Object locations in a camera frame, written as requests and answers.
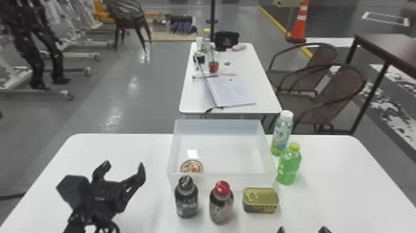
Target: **red bottle cap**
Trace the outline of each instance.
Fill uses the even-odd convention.
[[[214,190],[219,196],[227,196],[230,193],[230,185],[226,181],[220,180],[215,184]]]

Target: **tin can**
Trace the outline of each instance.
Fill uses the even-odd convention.
[[[245,188],[243,209],[247,213],[272,214],[279,204],[279,197],[273,188]]]
[[[181,172],[199,173],[204,171],[204,166],[196,159],[188,159],[181,165]]]
[[[191,218],[198,213],[198,188],[189,175],[179,179],[175,188],[176,212],[181,218]]]
[[[233,214],[234,194],[230,185],[221,180],[215,184],[209,195],[209,214],[216,224],[227,223]]]

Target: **white bottle cap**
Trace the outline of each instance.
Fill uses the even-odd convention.
[[[280,113],[280,119],[282,119],[282,121],[293,121],[293,112],[289,110],[283,110]]]

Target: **bottle cap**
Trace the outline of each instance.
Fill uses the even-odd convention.
[[[189,175],[184,175],[179,179],[179,189],[183,191],[191,190],[194,186],[192,177]]]
[[[291,112],[289,110],[283,110],[280,113],[280,119],[282,119],[283,121],[292,121],[293,120],[293,112]]]
[[[297,143],[290,143],[289,144],[289,149],[291,151],[299,151],[300,150],[300,146]]]
[[[220,180],[215,184],[214,190],[219,196],[227,196],[230,193],[230,185],[226,181]]]

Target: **green drink bottle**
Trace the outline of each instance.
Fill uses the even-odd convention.
[[[288,110],[283,110],[280,113],[273,131],[271,153],[274,156],[280,156],[287,146],[287,141],[292,133],[293,128],[293,113]]]
[[[301,154],[297,143],[290,143],[279,160],[276,180],[283,185],[291,185],[295,181],[296,172],[299,169]]]

